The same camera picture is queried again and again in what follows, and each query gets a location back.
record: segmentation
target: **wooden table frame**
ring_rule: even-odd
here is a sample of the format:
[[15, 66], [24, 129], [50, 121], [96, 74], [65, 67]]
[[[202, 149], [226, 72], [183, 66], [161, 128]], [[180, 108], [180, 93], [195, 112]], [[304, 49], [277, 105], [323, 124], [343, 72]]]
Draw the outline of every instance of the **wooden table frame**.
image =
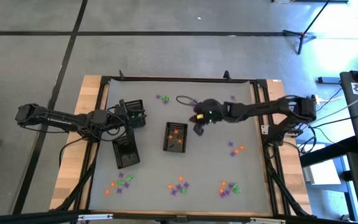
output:
[[[126, 80], [131, 80], [136, 78], [137, 80], [147, 80], [150, 77], [125, 77]], [[83, 83], [80, 90], [80, 95], [75, 108], [75, 114], [79, 113], [89, 113], [96, 108], [105, 109], [109, 84], [111, 77], [102, 77], [95, 75], [86, 75], [83, 79]], [[201, 79], [201, 78], [170, 78], [170, 79], [188, 79], [189, 82], [192, 80], [196, 82], [206, 82], [208, 80], [221, 80], [224, 79]], [[281, 80], [250, 80], [253, 83], [250, 87], [252, 96], [254, 96], [255, 101], [263, 102], [267, 100], [276, 100], [279, 97], [284, 96], [284, 88]], [[261, 116], [255, 117], [255, 122], [257, 127], [260, 127], [261, 123], [269, 124], [270, 122], [279, 123], [285, 118], [285, 115], [274, 114], [271, 117]], [[68, 136], [67, 142], [73, 141], [80, 138], [77, 133], [70, 133]], [[295, 139], [285, 137], [286, 142], [295, 144]], [[88, 144], [86, 141], [79, 141], [65, 149], [63, 154], [62, 164], [58, 173], [55, 190], [53, 192], [52, 201], [50, 203], [50, 208], [56, 208], [66, 199], [70, 192], [74, 189], [75, 185], [78, 183], [81, 175], [85, 172], [85, 167], [88, 167], [91, 161], [93, 160], [98, 144]], [[221, 220], [221, 217], [230, 217], [233, 220], [234, 217], [272, 217], [274, 214], [292, 214], [295, 213], [292, 210], [288, 210], [288, 204], [286, 208], [286, 203], [282, 199], [279, 188], [275, 183], [269, 183], [269, 178], [266, 175], [265, 162], [263, 158], [263, 149], [262, 144], [260, 144], [262, 163], [264, 165], [264, 175], [265, 183], [267, 184], [267, 192], [269, 194], [270, 200], [270, 211], [269, 213], [255, 213], [255, 212], [171, 212], [171, 211], [94, 211], [96, 213], [120, 213], [123, 218], [142, 218], [149, 216], [160, 216], [164, 217], [167, 215], [176, 215], [176, 216], [206, 216], [206, 217], [215, 217], [215, 220]], [[288, 190], [291, 192], [295, 200], [301, 205], [301, 207], [308, 213], [311, 213], [311, 207], [309, 203], [308, 194], [306, 191], [306, 185], [303, 178], [302, 168], [299, 160], [298, 151], [293, 147], [284, 144], [279, 147], [278, 155], [273, 158], [271, 161], [273, 166], [276, 168], [277, 172], [282, 170], [283, 177], [285, 179], [285, 184]], [[92, 180], [88, 180], [83, 191], [81, 193], [80, 200], [77, 200], [70, 209], [87, 209], [89, 205], [88, 198], [90, 197]], [[277, 202], [277, 207], [272, 206], [273, 201]]]

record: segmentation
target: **white wire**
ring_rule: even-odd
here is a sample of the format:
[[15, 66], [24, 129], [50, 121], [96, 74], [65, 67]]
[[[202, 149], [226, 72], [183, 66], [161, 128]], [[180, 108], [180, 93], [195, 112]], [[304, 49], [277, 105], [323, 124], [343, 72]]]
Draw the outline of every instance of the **white wire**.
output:
[[353, 103], [351, 103], [351, 104], [345, 106], [344, 108], [342, 108], [342, 109], [340, 109], [340, 110], [337, 110], [337, 111], [335, 111], [335, 112], [333, 112], [333, 113], [330, 113], [329, 115], [323, 116], [322, 118], [317, 119], [317, 120], [315, 120], [315, 121], [313, 121], [313, 122], [310, 122], [309, 124], [313, 124], [313, 123], [315, 123], [315, 122], [317, 122], [317, 121], [321, 121], [322, 119], [327, 118], [327, 117], [329, 117], [329, 116], [332, 116], [332, 115], [334, 115], [334, 114], [336, 114], [336, 113], [338, 113], [338, 112], [340, 112], [340, 111], [342, 111], [342, 110], [344, 110], [344, 109], [346, 109], [346, 108], [348, 108], [348, 107], [350, 107], [350, 106], [355, 105], [356, 103], [358, 103], [358, 99], [355, 100], [355, 102], [353, 102]]

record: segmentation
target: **metal stand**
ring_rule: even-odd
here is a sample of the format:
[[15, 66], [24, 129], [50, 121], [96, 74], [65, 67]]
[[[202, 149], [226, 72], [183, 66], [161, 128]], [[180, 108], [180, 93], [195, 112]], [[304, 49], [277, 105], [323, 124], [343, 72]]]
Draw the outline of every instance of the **metal stand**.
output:
[[299, 38], [300, 43], [299, 43], [299, 47], [298, 47], [298, 55], [301, 54], [302, 46], [303, 46], [303, 40], [305, 38], [310, 38], [310, 39], [317, 38], [317, 36], [315, 36], [315, 35], [307, 35], [306, 33], [309, 31], [310, 27], [313, 25], [313, 23], [316, 21], [316, 19], [320, 16], [321, 12], [324, 10], [324, 8], [328, 5], [328, 3], [330, 1], [331, 0], [326, 1], [326, 3], [324, 4], [323, 8], [321, 8], [321, 10], [318, 12], [317, 16], [313, 19], [313, 21], [311, 21], [311, 23], [309, 24], [308, 28], [306, 28], [306, 30], [303, 33], [293, 32], [293, 31], [289, 31], [289, 30], [283, 30], [284, 34], [295, 35], [295, 36], [297, 36]]

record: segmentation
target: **green toy piece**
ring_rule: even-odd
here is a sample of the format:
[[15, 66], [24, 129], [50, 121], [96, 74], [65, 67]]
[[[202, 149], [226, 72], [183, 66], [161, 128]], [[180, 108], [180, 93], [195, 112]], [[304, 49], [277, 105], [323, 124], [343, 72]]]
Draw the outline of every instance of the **green toy piece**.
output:
[[132, 178], [134, 178], [134, 176], [133, 176], [133, 175], [130, 175], [130, 176], [128, 176], [128, 177], [126, 178], [126, 180], [127, 180], [127, 181], [130, 181], [130, 180], [132, 180]]
[[240, 189], [233, 189], [233, 192], [235, 193], [235, 194], [239, 194], [239, 193], [241, 193], [241, 190]]
[[164, 101], [169, 101], [169, 97], [165, 96], [165, 95], [161, 96], [161, 99], [164, 100]]

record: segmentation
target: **desk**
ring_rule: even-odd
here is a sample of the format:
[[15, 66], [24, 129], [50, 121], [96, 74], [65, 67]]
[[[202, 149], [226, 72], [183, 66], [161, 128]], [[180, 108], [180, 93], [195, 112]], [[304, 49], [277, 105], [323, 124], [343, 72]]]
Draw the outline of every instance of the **desk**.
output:
[[[80, 95], [78, 97], [77, 105], [75, 108], [75, 114], [78, 113], [88, 113], [95, 108], [104, 109], [107, 92], [108, 92], [108, 84], [104, 86], [103, 89], [100, 88], [101, 82], [107, 82], [105, 78], [101, 76], [93, 76], [87, 75], [84, 77], [83, 84], [80, 90]], [[275, 100], [284, 95], [283, 84], [280, 80], [267, 80], [267, 89], [268, 89], [268, 97], [271, 100]], [[258, 88], [260, 96], [264, 96], [262, 88]], [[96, 105], [98, 96], [101, 98], [101, 103]], [[281, 120], [285, 118], [284, 115], [275, 114], [273, 115], [273, 121], [275, 123], [279, 123]], [[267, 123], [268, 117], [264, 117], [264, 121]], [[79, 135], [77, 133], [70, 133], [68, 137], [68, 142], [78, 139]], [[295, 140], [292, 138], [285, 138], [285, 141], [295, 143]], [[62, 165], [60, 167], [57, 182], [55, 185], [55, 190], [52, 196], [52, 201], [50, 204], [50, 208], [55, 208], [59, 206], [64, 199], [67, 197], [68, 194], [72, 191], [72, 189], [77, 184], [81, 171], [83, 170], [83, 163], [84, 161], [91, 161], [94, 156], [94, 152], [96, 151], [97, 144], [91, 145], [91, 150], [88, 155], [86, 155], [86, 141], [80, 141], [71, 146], [68, 146], [65, 150], [62, 159]], [[294, 196], [295, 200], [300, 203], [303, 209], [311, 213], [310, 203], [306, 191], [306, 185], [303, 178], [303, 173], [300, 165], [300, 160], [298, 157], [298, 152], [296, 149], [292, 148], [291, 146], [284, 145], [279, 149], [281, 155], [281, 163], [282, 163], [282, 170], [283, 176], [285, 178], [285, 183], [287, 188]], [[284, 214], [284, 205], [282, 196], [277, 186], [274, 187], [275, 189], [275, 196], [277, 198], [277, 208], [278, 213]], [[78, 201], [78, 208], [86, 208], [87, 199], [90, 192], [90, 181], [85, 185], [84, 190], [81, 194], [81, 200]], [[215, 213], [212, 215], [216, 216], [246, 216], [246, 215], [260, 215], [260, 216], [271, 216], [272, 209], [270, 209], [270, 213], [268, 214], [250, 214], [244, 212], [224, 212], [224, 213]], [[148, 214], [151, 213], [161, 213], [161, 211], [149, 211]]]

